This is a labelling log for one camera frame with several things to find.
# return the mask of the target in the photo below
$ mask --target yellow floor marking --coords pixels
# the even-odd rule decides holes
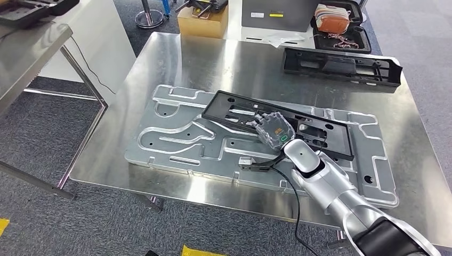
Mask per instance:
[[[184,248],[182,249],[182,256],[225,256],[225,255],[211,253],[211,252],[198,251],[198,250],[190,249],[184,245]]]
[[[10,223],[9,219],[0,219],[0,236],[3,234],[6,226]]]

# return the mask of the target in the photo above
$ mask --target black tray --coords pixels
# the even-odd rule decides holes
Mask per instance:
[[[350,25],[347,29],[347,32],[345,32],[342,36],[346,37],[348,39],[348,42],[358,44],[359,48],[355,49],[334,47],[334,44],[340,42],[340,40],[328,38],[328,33],[319,31],[315,18],[313,18],[311,20],[311,26],[313,28],[314,43],[316,45],[316,49],[364,54],[371,53],[372,47],[370,45],[367,32],[363,27],[360,26],[362,23],[362,12],[359,8],[359,5],[356,2],[350,0],[323,0],[321,3],[325,5],[345,8],[347,11],[350,11]]]
[[[322,148],[322,151],[331,158],[353,160],[349,128],[344,123],[224,91],[217,91],[201,117],[257,134],[256,129],[246,123],[253,121],[255,114],[271,112],[280,112],[294,128],[296,138],[302,139],[313,150]]]
[[[23,29],[49,14],[50,11],[44,4],[9,1],[0,5],[0,24]]]
[[[49,15],[61,16],[80,0],[9,1],[0,5],[0,25],[24,29]]]
[[[391,59],[354,57],[316,50],[284,49],[284,72],[397,87],[402,67]]]

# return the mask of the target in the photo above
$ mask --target black case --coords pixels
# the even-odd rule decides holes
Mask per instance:
[[[61,16],[80,0],[9,1],[0,5],[0,25],[24,29],[49,15]]]
[[[0,25],[23,29],[49,14],[50,10],[44,4],[9,1],[0,5]]]
[[[311,20],[311,26],[313,28],[316,49],[365,54],[371,53],[372,47],[369,42],[369,37],[367,36],[366,30],[360,26],[362,23],[362,12],[358,3],[351,0],[323,0],[321,1],[321,4],[341,7],[345,8],[347,11],[350,11],[350,25],[347,32],[345,32],[343,36],[346,37],[349,42],[357,43],[359,45],[359,49],[333,47],[333,45],[338,43],[339,40],[328,38],[328,33],[319,31],[316,20],[313,18]]]

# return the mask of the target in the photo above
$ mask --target robotic arm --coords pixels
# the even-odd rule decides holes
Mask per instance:
[[[261,140],[294,163],[293,179],[340,224],[360,256],[441,255],[412,226],[369,204],[326,154],[295,139],[295,131],[280,113],[256,119],[253,125]]]

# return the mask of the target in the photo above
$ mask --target metal plate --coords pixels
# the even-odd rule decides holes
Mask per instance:
[[[293,193],[276,172],[256,173],[239,168],[240,156],[253,156],[256,161],[264,162],[275,158],[277,153],[262,145],[256,134],[235,131],[201,118],[201,112],[213,96],[204,91],[159,85],[127,147],[125,158],[130,163],[161,170]],[[335,161],[369,202],[388,209],[398,205],[375,116],[264,101],[347,123],[355,158],[353,161]],[[292,166],[289,160],[285,160],[276,167],[290,177]]]

